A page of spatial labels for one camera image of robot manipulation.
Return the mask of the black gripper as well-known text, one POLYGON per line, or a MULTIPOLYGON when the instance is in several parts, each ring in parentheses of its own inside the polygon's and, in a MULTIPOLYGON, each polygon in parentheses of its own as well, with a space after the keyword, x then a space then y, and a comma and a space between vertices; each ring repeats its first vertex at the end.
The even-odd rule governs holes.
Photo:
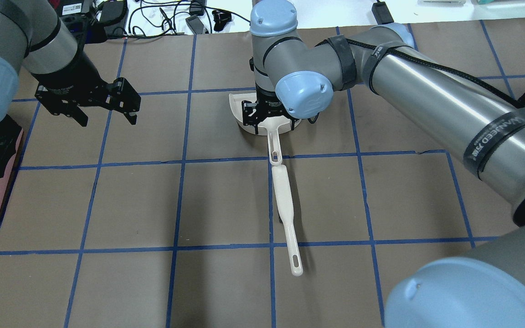
POLYGON ((257 89, 254 93, 242 94, 242 126, 260 133, 263 122, 270 118, 279 118, 280 133, 293 131, 298 126, 298 120, 287 113, 275 92, 257 89))
POLYGON ((54 116, 64 115, 86 127, 89 118, 81 107, 99 106, 123 114, 131 125, 137 124, 141 97, 133 85, 124 77, 113 83, 104 81, 83 49, 76 50, 63 68, 35 73, 35 79, 36 99, 54 116))

